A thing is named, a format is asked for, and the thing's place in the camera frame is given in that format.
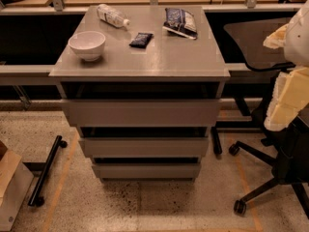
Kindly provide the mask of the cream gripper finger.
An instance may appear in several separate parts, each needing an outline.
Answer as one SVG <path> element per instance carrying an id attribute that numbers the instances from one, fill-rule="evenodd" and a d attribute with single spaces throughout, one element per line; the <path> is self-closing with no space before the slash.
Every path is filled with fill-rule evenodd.
<path id="1" fill-rule="evenodd" d="M 269 131 L 286 128 L 309 103 L 309 69 L 306 67 L 284 73 L 276 78 L 264 126 Z"/>
<path id="2" fill-rule="evenodd" d="M 285 24 L 267 36 L 263 42 L 263 46 L 271 49 L 283 47 L 285 45 L 287 28 L 288 25 Z"/>

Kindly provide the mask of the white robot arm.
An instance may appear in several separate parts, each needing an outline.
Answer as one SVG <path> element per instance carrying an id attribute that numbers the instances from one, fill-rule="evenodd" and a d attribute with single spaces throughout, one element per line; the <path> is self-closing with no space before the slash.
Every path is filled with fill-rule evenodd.
<path id="1" fill-rule="evenodd" d="M 289 23 L 267 36 L 263 45 L 282 47 L 285 58 L 295 64 L 291 72 L 277 76 L 264 120 L 267 130 L 281 131 L 309 103 L 309 0 Z"/>

